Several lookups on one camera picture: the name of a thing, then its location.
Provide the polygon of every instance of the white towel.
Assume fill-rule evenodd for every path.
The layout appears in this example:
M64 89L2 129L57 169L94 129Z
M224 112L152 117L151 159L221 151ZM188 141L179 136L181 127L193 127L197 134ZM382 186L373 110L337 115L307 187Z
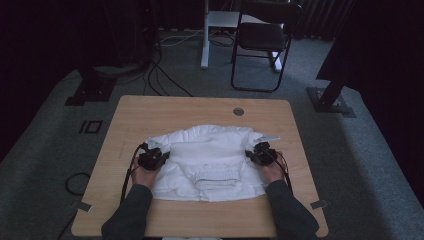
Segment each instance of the white towel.
M245 155L262 136L251 128L201 125L148 139L170 152L152 189L154 198L228 201L264 194L258 170Z

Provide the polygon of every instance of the black cable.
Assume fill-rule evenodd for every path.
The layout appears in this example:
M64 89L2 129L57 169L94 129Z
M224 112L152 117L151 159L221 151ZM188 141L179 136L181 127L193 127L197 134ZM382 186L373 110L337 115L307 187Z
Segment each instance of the black cable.
M280 154L279 152L277 152L277 154L281 156L281 159L283 159L284 164L286 164L286 168L284 168L284 166L283 166L283 165L281 165L281 163L279 163L279 162L278 162L277 158L275 158L274 156L272 156L272 155L271 155L268 151L264 151L264 152L265 152L268 156L270 156L270 157L274 160L274 162L275 162L275 163L277 163L277 165L281 168L281 170L283 171L283 174L284 174L284 178L285 178L285 179L286 179L286 181L287 181L287 186L289 187L290 191L291 191L291 192L292 192L292 194L293 194L293 188L292 188L291 181L290 181L290 177L289 177L289 166L287 165L287 161L286 161L286 159L284 158L283 154Z
M132 167L134 165L135 157L137 156L137 153L138 153L138 151L140 149L141 149L141 144L138 145L138 147L135 149L134 155L133 155L133 157L131 159L131 162L130 162L130 166L128 167L127 174L126 174L125 180L124 180L124 184L122 185L122 192L121 192L121 201L120 201L120 203L122 203L125 200L125 195L127 193L128 180L130 179L130 176L131 176L132 171L135 170L135 169L132 169Z
M76 176L80 176L80 175L86 176L88 179L90 179L90 174L88 174L88 173L79 172L79 173L72 174L65 181L65 188L66 188L66 191L68 193L70 193L72 195L76 195L76 196L83 196L84 195L84 193L74 192L69 187L69 182L72 180L72 178L74 178ZM58 240L60 240L62 238L62 236L65 233L66 229L68 229L69 225L71 225L71 223L74 221L74 219L75 219L76 216L77 216L77 212L75 212L75 214L72 216L72 218L69 219L69 221L66 223L65 227L62 229L62 231L60 232L59 236L57 237Z
M161 72L169 79L169 81L171 81L173 84L175 84L177 87L179 87L181 90L183 90L185 93L187 93L190 97L193 97L193 95L191 93L189 93L185 88L183 88L182 86L180 86L178 83L176 83L171 77L168 76L168 74L166 74L166 72L154 61L152 61L152 63L159 68L159 70L161 70Z
M89 175L88 173L80 172L80 173L72 174L72 175L71 175L71 176L69 176L69 177L66 179L66 181L65 181L65 188L66 188L66 191L68 191L68 192L69 192L70 194L72 194L72 195L76 195L76 196L83 196L83 195L84 195L84 193L77 193L77 192L72 191L72 190L69 188L69 181L71 181L71 179L72 179L72 178L74 178L74 177L76 177L76 176L80 176L80 175L86 176L88 179L90 179L90 175Z

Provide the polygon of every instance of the white table leg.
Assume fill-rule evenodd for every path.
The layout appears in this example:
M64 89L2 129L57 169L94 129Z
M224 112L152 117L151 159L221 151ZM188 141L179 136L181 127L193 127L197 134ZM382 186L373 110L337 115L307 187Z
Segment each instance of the white table leg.
M204 18L204 39L203 39L203 51L202 51L202 62L200 67L203 69L208 68L209 62L209 0L205 0L205 18Z

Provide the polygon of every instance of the black stand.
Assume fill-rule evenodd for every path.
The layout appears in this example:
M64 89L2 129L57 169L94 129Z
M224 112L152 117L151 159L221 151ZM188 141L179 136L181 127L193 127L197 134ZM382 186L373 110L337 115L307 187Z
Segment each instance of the black stand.
M307 88L316 112L341 113L345 118L356 118L351 107L346 106L340 95L343 83L332 81L327 88Z

